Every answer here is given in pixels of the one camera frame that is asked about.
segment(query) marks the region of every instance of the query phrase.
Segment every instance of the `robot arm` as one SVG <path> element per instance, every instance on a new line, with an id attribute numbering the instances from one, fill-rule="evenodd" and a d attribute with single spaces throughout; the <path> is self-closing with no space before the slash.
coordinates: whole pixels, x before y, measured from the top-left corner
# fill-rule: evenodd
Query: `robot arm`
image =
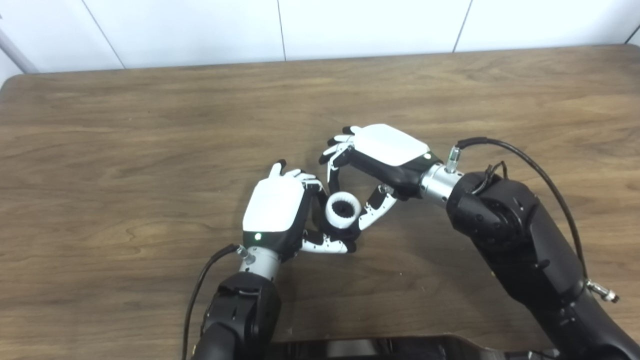
<path id="1" fill-rule="evenodd" d="M 314 199 L 324 208 L 327 195 L 315 176 L 300 169 L 282 174 L 284 166 L 284 160 L 275 163 L 253 189 L 243 218 L 243 246 L 236 247 L 243 258 L 240 269 L 218 286 L 205 312 L 193 360 L 260 356 L 280 312 L 274 284 L 280 264 L 299 250 L 355 250 L 351 240 L 305 228 Z"/>
<path id="2" fill-rule="evenodd" d="M 526 306 L 567 359 L 640 359 L 640 347 L 604 312 L 591 292 L 617 300 L 586 278 L 581 263 L 539 199 L 517 181 L 456 170 L 429 147 L 386 125 L 349 127 L 330 140 L 321 163 L 330 188 L 350 164 L 392 189 L 393 197 L 426 199 L 467 235 L 507 293 Z"/>

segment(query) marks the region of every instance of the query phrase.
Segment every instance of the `cable connector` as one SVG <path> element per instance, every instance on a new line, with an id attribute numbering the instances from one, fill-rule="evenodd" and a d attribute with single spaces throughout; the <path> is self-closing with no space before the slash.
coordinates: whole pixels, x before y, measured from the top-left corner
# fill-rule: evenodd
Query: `cable connector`
<path id="1" fill-rule="evenodd" d="M 618 301 L 620 301 L 620 297 L 616 295 L 615 292 L 613 292 L 613 290 L 609 290 L 607 288 L 605 288 L 604 286 L 598 284 L 597 282 L 593 282 L 591 281 L 591 279 L 587 279 L 586 282 L 586 286 L 587 289 L 593 291 L 594 293 L 600 295 L 600 298 L 603 301 L 609 301 L 612 303 L 617 303 Z"/>
<path id="2" fill-rule="evenodd" d="M 460 160 L 460 152 L 461 150 L 458 146 L 454 146 L 451 148 L 449 159 L 447 159 L 447 167 L 445 168 L 446 172 L 450 174 L 456 172 L 456 169 L 458 168 L 458 162 Z"/>
<path id="3" fill-rule="evenodd" d="M 249 250 L 242 245 L 238 245 L 236 253 L 240 255 L 245 264 L 251 265 L 255 262 L 255 256 L 249 253 Z"/>

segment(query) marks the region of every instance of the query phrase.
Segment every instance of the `wooden table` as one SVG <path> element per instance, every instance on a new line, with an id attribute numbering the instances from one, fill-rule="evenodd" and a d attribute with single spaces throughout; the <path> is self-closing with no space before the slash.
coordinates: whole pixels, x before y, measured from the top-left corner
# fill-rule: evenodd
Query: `wooden table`
<path id="1" fill-rule="evenodd" d="M 631 45 L 18 76 L 0 92 L 0 358 L 175 359 L 205 260 L 241 238 L 272 162 L 323 174 L 325 140 L 387 123 L 441 156 L 490 135 L 541 163 L 582 231 L 606 310 L 640 340 L 640 49 Z M 511 177 L 561 212 L 534 172 Z M 344 189 L 377 184 L 356 170 Z M 277 341 L 451 333 L 548 340 L 444 212 L 399 203 L 358 252 L 300 254 L 277 280 Z M 214 267 L 214 287 L 239 259 Z"/>

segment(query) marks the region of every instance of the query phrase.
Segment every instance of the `white wall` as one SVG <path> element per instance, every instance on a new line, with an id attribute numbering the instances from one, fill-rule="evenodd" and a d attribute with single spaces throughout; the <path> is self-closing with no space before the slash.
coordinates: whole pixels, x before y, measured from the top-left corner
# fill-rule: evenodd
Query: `white wall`
<path id="1" fill-rule="evenodd" d="M 470 0 L 280 0 L 287 60 L 453 51 Z"/>
<path id="2" fill-rule="evenodd" d="M 282 61 L 277 0 L 85 0 L 122 63 Z"/>
<path id="3" fill-rule="evenodd" d="M 58 72 L 622 44 L 639 24 L 640 0 L 0 0 L 0 49 Z"/>
<path id="4" fill-rule="evenodd" d="M 629 43 L 640 46 L 640 31 L 638 31 L 634 37 L 629 40 Z"/>
<path id="5" fill-rule="evenodd" d="M 9 59 L 4 51 L 0 50 L 0 88 L 8 78 L 19 74 L 22 74 L 22 71 Z"/>
<path id="6" fill-rule="evenodd" d="M 456 51 L 623 44 L 638 0 L 474 0 Z"/>
<path id="7" fill-rule="evenodd" d="M 0 40 L 28 72 L 122 69 L 82 0 L 0 0 Z"/>

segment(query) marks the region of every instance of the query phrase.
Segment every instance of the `black wire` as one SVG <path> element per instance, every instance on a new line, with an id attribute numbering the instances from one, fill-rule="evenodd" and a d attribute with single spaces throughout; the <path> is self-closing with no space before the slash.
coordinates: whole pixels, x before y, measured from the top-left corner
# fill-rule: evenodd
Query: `black wire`
<path id="1" fill-rule="evenodd" d="M 507 173 L 507 164 L 504 161 L 500 161 L 493 166 L 489 165 L 489 167 L 484 171 L 483 182 L 480 183 L 480 185 L 478 185 L 476 188 L 472 189 L 471 193 L 477 194 L 483 191 L 484 188 L 486 188 L 486 186 L 489 185 L 489 182 L 493 179 L 493 175 L 495 174 L 495 171 L 498 169 L 498 167 L 502 167 L 502 177 L 504 179 L 509 179 L 509 174 Z"/>
<path id="2" fill-rule="evenodd" d="M 458 141 L 458 144 L 456 146 L 459 147 L 460 150 L 462 150 L 471 145 L 481 145 L 481 144 L 487 144 L 487 143 L 502 147 L 504 149 L 507 149 L 513 152 L 518 157 L 520 157 L 520 159 L 523 159 L 531 168 L 533 168 L 533 170 L 535 170 L 538 173 L 538 175 L 542 177 L 542 180 L 545 181 L 545 183 L 547 184 L 551 192 L 556 197 L 556 200 L 558 201 L 558 204 L 560 205 L 560 208 L 562 209 L 564 216 L 566 217 L 566 221 L 569 223 L 569 229 L 571 230 L 571 236 L 573 237 L 573 244 L 575 245 L 575 253 L 578 256 L 580 263 L 582 264 L 582 272 L 584 274 L 584 277 L 588 279 L 587 265 L 584 261 L 584 254 L 582 252 L 582 242 L 580 241 L 580 234 L 578 233 L 578 227 L 575 225 L 575 220 L 573 219 L 573 215 L 569 210 L 569 206 L 566 204 L 566 201 L 564 201 L 562 194 L 560 194 L 560 191 L 558 190 L 554 182 L 551 181 L 551 178 L 549 177 L 549 175 L 547 175 L 547 173 L 544 170 L 542 170 L 542 168 L 535 161 L 533 161 L 533 159 L 531 159 L 528 155 L 526 155 L 522 150 L 518 149 L 517 147 L 509 143 L 503 142 L 501 140 L 496 140 L 491 138 L 469 138 L 469 139 Z"/>
<path id="3" fill-rule="evenodd" d="M 217 253 L 213 254 L 211 258 L 207 261 L 207 263 L 202 268 L 200 272 L 200 276 L 198 276 L 198 280 L 196 282 L 196 286 L 193 288 L 193 293 L 191 293 L 191 298 L 189 299 L 189 304 L 187 305 L 187 315 L 184 317 L 184 330 L 182 333 L 182 360 L 187 359 L 187 347 L 189 345 L 189 323 L 191 321 L 191 312 L 193 311 L 193 306 L 196 302 L 196 297 L 198 296 L 198 292 L 200 292 L 200 288 L 202 287 L 202 282 L 204 281 L 204 277 L 207 275 L 211 265 L 213 265 L 216 261 L 220 260 L 223 256 L 229 255 L 233 252 L 236 252 L 238 249 L 238 245 L 227 245 L 226 247 L 220 249 Z"/>

